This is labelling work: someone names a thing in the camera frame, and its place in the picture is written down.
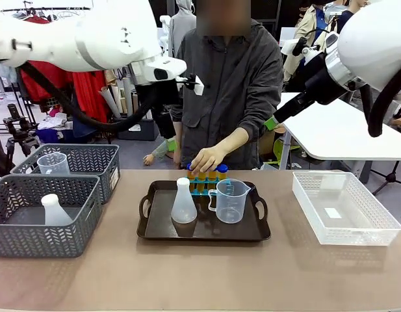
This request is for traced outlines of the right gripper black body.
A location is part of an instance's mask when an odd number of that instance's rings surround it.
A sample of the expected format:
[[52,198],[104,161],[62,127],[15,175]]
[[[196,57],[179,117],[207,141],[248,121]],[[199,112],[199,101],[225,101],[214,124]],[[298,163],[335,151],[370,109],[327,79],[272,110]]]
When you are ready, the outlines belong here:
[[317,55],[306,61],[303,70],[303,104],[330,104],[346,92],[339,81],[343,77],[348,78],[348,74],[348,69],[337,55]]

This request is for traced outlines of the person's left hand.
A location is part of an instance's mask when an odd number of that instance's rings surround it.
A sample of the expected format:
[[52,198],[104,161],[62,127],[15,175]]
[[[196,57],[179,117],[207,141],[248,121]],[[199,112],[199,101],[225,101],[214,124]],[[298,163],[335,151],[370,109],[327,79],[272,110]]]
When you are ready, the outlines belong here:
[[224,160],[231,150],[221,144],[203,148],[190,163],[190,169],[195,173],[213,171]]

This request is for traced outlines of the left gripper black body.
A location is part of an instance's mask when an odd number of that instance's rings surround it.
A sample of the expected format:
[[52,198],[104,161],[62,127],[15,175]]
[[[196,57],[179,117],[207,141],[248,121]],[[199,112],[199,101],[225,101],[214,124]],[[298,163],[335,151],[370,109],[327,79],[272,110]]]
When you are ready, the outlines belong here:
[[159,133],[170,139],[175,135],[175,129],[170,114],[171,106],[180,102],[179,90],[176,84],[153,84],[153,100],[151,113]]

